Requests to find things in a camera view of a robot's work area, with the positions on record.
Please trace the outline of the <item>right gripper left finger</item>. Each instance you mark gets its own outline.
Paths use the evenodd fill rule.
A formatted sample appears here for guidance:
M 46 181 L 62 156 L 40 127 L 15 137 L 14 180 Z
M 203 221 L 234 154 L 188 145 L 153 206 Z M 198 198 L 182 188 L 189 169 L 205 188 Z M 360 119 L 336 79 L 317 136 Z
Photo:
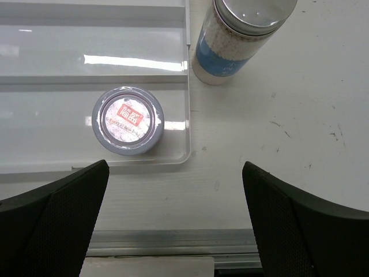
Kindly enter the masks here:
M 1 276 L 79 276 L 109 174 L 101 160 L 1 200 Z

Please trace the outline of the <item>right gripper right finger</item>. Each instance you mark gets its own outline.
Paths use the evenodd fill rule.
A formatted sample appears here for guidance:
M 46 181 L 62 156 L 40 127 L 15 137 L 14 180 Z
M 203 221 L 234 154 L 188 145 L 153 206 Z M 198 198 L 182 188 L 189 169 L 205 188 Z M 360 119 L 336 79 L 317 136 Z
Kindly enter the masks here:
M 265 276 L 368 276 L 368 212 L 246 162 L 244 193 Z

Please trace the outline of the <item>orange spice jar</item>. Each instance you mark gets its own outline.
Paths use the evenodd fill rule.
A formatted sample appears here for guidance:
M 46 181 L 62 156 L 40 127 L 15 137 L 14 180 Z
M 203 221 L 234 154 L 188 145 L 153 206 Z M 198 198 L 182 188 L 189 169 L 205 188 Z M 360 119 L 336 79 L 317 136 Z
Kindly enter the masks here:
M 117 87 L 99 97 L 92 110 L 99 143 L 122 156 L 144 154 L 164 133 L 164 112 L 156 97 L 137 87 Z

